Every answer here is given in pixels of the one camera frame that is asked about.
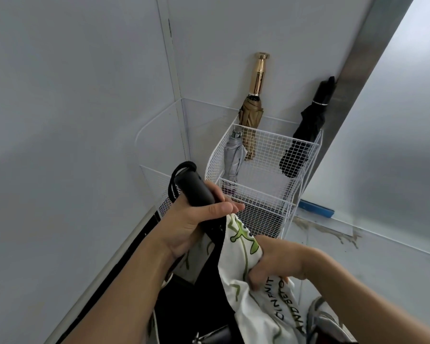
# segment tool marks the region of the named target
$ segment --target shoe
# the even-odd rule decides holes
[[[339,343],[355,343],[355,338],[349,330],[338,322],[336,314],[323,297],[316,298],[309,307],[307,313],[307,344],[316,344],[319,335],[328,335]]]

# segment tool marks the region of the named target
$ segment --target floor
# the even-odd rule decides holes
[[[430,254],[356,229],[354,237],[294,218],[285,239],[319,248],[389,301],[430,326]],[[319,295],[309,281],[293,280],[306,313]]]

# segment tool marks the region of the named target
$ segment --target blue object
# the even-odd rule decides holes
[[[332,209],[325,208],[324,206],[320,206],[305,200],[300,200],[298,208],[302,208],[306,211],[313,212],[314,214],[318,214],[327,218],[331,218],[331,216],[334,214],[334,210]]]

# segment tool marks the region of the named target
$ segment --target person's left arm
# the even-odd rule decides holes
[[[167,271],[202,236],[198,224],[244,208],[206,185],[222,202],[191,207],[181,194],[63,344],[140,343]]]

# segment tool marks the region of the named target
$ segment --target brown stain on floor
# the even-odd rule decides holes
[[[349,242],[353,246],[355,246],[356,249],[358,249],[357,239],[359,237],[361,237],[361,233],[360,233],[360,230],[356,227],[353,227],[354,236],[351,237],[350,235],[346,235],[346,234],[340,233],[338,231],[334,231],[334,230],[329,229],[327,227],[323,227],[320,224],[317,224],[315,222],[311,222],[308,220],[304,220],[304,219],[299,218],[297,216],[293,217],[293,223],[296,224],[299,228],[301,228],[304,231],[308,230],[309,228],[315,228],[316,230],[321,231],[322,233],[334,235],[335,237],[337,237],[339,239],[341,244],[344,244],[344,240],[346,240],[347,242]]]

